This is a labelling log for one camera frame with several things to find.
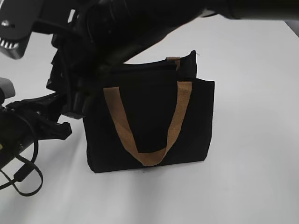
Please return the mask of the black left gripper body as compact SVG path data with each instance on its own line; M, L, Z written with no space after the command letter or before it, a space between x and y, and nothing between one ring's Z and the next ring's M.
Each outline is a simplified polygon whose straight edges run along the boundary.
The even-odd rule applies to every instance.
M52 93L22 99L6 105L7 140L65 140L71 125L59 123L60 116L80 119L91 104L93 49L78 34L55 34L52 44L57 49L47 89Z

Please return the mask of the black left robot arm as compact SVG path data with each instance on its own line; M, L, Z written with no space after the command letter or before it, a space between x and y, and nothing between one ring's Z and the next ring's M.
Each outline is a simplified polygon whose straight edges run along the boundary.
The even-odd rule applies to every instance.
M52 94L0 109L0 141L64 140L69 124L89 113L117 65L177 28L221 15L232 20L297 20L296 0L3 0L0 50L21 59L32 33L52 35L57 52L47 87Z

